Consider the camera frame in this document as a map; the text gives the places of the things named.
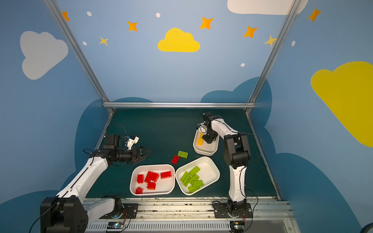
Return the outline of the red lego brick small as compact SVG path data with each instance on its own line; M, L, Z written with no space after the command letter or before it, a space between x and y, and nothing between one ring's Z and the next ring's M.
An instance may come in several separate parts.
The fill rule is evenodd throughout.
M144 175L143 175L143 174L139 174L139 175L137 176L137 183L138 183L138 184L142 184L142 183L144 183Z

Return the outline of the red lego brick long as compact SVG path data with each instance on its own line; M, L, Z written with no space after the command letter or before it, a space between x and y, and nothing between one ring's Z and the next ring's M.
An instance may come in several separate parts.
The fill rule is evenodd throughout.
M147 172L147 175L145 177L144 182L149 183L149 182L152 182L152 181L153 181L153 172L149 171L149 172Z

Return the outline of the red lego round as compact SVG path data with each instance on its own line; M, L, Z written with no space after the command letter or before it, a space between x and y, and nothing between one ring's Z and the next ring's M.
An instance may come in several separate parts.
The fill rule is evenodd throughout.
M135 190L135 194L140 195L142 193L143 193L143 189L141 187L137 187L136 190Z

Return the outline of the green lego large brick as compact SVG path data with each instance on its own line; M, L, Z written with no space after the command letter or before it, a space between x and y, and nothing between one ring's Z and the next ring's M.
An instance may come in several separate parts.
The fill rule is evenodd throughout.
M200 168L198 166L195 166L189 173L191 176L196 175L200 171Z

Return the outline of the green lego brick long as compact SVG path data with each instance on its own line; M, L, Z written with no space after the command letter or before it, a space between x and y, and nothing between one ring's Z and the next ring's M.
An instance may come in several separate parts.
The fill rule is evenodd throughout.
M181 182L184 183L189 179L190 179L190 174L188 172L185 172L181 178Z

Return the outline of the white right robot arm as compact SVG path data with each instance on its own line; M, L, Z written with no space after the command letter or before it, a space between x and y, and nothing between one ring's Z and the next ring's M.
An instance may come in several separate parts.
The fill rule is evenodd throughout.
M224 140L224 160L230 174L227 211L230 216L238 217L248 209L244 191L245 173L251 158L247 133L233 129L221 116L210 112L203 114L203 121L207 130L204 141L211 144L218 136Z

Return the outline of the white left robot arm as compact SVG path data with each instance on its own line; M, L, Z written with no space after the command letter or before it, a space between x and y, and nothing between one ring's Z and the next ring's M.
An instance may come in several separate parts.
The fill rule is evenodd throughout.
M101 174L115 162L134 165L152 152L138 146L139 138L130 136L125 148L119 148L120 136L105 136L102 148L94 150L73 180L55 197L47 197L40 205L42 233L83 233L93 221L106 214L126 213L120 197L104 198L88 208L84 200Z

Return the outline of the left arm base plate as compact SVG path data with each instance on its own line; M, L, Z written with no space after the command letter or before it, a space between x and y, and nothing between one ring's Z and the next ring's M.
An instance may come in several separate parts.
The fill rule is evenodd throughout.
M116 204L112 212L103 215L100 219L134 219L137 216L138 207L136 203Z

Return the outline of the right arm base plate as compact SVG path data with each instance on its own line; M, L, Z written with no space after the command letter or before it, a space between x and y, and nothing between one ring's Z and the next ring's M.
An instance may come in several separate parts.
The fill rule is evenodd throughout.
M242 210L233 210L229 212L227 203L221 203L218 201L212 204L215 218L252 218L253 211L251 205L248 203Z

